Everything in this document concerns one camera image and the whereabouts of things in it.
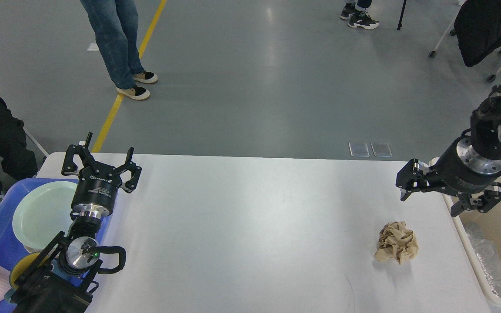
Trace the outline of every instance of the tripod leg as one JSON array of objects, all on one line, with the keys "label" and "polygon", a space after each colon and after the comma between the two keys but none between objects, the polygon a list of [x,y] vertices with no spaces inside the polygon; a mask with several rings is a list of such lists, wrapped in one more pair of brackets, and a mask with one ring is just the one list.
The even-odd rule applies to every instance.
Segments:
[{"label": "tripod leg", "polygon": [[399,16],[399,22],[397,24],[397,30],[401,30],[401,22],[403,21],[403,12],[405,12],[405,5],[407,4],[407,0],[403,0],[403,7],[401,8],[401,15]]}]

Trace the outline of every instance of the beige cloth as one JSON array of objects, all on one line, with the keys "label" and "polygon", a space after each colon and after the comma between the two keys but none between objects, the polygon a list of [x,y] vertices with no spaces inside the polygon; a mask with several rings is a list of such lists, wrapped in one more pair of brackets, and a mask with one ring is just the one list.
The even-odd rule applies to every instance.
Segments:
[{"label": "beige cloth", "polygon": [[380,230],[378,251],[374,257],[380,261],[393,258],[400,264],[411,260],[419,253],[417,238],[412,230],[405,228],[405,222],[388,223]]}]

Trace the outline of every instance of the light green plate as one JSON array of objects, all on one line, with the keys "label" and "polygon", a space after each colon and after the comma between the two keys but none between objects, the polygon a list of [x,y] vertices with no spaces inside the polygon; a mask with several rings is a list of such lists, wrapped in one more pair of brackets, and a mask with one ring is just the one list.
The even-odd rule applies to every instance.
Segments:
[{"label": "light green plate", "polygon": [[16,238],[25,246],[41,250],[60,230],[68,233],[76,187],[73,182],[51,182],[29,192],[13,215]]}]

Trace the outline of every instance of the metal chair leg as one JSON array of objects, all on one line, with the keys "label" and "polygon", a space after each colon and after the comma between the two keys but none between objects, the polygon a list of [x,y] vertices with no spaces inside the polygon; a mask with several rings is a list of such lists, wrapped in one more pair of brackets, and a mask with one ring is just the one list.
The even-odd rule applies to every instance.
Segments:
[{"label": "metal chair leg", "polygon": [[26,136],[30,138],[30,140],[36,145],[36,147],[38,147],[38,149],[40,149],[40,151],[42,151],[42,153],[46,157],[49,157],[50,155],[48,154],[46,149],[44,149],[42,147],[42,145],[40,145],[40,143],[36,140],[36,138],[34,138],[34,136],[32,136],[32,134],[28,130],[26,130],[26,128],[23,127],[23,130],[24,130],[24,133],[26,133]]}]

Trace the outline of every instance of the gray floor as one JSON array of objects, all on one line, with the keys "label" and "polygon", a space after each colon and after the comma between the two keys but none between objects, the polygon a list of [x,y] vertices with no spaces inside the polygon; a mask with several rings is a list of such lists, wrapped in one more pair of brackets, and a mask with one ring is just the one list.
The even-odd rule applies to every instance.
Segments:
[{"label": "gray floor", "polygon": [[[136,3],[141,42],[160,2]],[[400,31],[399,0],[374,0],[376,30],[349,28],[343,4],[169,0],[143,56],[160,81],[123,101],[101,151],[351,159],[349,142],[382,142],[392,160],[439,156],[501,55],[467,68],[447,36],[428,58],[457,1],[410,0]],[[50,153],[97,137],[117,95],[91,42],[77,1],[0,1],[0,95]]]}]

